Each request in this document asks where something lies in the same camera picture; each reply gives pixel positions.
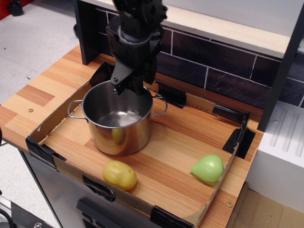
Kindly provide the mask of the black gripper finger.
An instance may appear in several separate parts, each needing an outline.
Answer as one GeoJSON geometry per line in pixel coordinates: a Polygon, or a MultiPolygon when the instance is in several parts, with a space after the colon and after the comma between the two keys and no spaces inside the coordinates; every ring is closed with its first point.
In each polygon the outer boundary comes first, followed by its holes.
{"type": "Polygon", "coordinates": [[[156,69],[156,61],[144,63],[139,69],[131,74],[129,89],[137,95],[143,95],[145,93],[143,83],[146,82],[150,85],[153,84],[155,80],[156,69]]]}
{"type": "Polygon", "coordinates": [[[114,86],[113,93],[120,96],[125,90],[132,89],[132,77],[127,76],[124,79],[114,77],[112,78],[112,85],[114,86]]]}

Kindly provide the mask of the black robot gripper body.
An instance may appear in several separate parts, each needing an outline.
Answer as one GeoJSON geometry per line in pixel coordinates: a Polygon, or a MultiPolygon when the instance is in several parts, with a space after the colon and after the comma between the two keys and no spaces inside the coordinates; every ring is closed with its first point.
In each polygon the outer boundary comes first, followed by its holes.
{"type": "Polygon", "coordinates": [[[149,28],[144,21],[113,18],[106,27],[108,44],[116,65],[112,78],[124,79],[131,76],[144,63],[157,61],[164,34],[159,24],[149,28]]]}

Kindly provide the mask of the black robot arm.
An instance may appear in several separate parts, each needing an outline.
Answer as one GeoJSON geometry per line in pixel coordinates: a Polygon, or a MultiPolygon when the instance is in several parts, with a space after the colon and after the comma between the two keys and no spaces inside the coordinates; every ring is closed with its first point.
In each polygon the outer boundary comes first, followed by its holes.
{"type": "Polygon", "coordinates": [[[152,84],[156,75],[157,55],[160,53],[167,18],[167,7],[160,0],[115,0],[118,15],[106,27],[115,67],[110,82],[114,93],[129,89],[137,95],[144,93],[143,84],[152,84]]]}

